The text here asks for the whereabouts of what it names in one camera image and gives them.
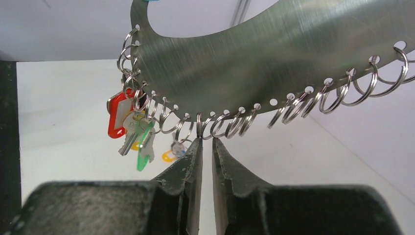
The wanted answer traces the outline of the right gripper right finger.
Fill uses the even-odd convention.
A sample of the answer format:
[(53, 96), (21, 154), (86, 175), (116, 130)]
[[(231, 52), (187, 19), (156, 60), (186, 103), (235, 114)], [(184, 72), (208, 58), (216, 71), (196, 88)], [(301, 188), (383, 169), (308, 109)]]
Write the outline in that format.
[(385, 199), (366, 185), (272, 185), (215, 138), (212, 176), (219, 235), (400, 235)]

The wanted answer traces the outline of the green tagged key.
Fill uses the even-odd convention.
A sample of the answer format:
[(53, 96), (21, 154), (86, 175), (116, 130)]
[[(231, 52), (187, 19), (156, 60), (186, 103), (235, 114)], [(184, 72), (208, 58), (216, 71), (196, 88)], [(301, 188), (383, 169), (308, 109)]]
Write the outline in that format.
[(138, 152), (137, 171), (143, 171), (154, 157), (152, 143), (154, 140), (154, 122), (147, 121), (143, 113), (130, 112), (122, 124), (125, 129), (123, 146), (118, 150), (121, 156), (126, 156), (131, 149)]

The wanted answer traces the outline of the metal key organiser with rings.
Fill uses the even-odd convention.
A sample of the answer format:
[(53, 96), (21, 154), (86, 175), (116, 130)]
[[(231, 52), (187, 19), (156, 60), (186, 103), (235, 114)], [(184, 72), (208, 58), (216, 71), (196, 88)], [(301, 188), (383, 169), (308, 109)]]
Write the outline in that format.
[(412, 0), (280, 0), (209, 35), (154, 31), (149, 3), (131, 6), (132, 29), (116, 65), (135, 112), (159, 132), (244, 135), (257, 115), (290, 123), (386, 96), (408, 77), (415, 48)]

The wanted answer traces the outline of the red tagged key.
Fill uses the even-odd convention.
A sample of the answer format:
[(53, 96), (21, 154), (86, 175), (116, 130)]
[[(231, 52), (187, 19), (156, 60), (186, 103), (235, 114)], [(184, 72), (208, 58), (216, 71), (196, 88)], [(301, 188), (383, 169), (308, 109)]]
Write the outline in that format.
[(125, 134), (123, 122), (133, 110), (133, 102), (130, 100), (133, 97), (132, 89), (127, 89), (127, 97), (120, 91), (107, 100), (106, 107), (110, 115), (107, 133), (110, 138), (117, 139)]

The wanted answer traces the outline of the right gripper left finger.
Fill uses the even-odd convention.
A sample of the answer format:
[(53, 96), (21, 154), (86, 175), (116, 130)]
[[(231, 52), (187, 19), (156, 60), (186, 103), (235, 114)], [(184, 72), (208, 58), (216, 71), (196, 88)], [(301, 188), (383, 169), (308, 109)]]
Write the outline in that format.
[(196, 235), (203, 142), (151, 180), (61, 181), (39, 185), (7, 235)]

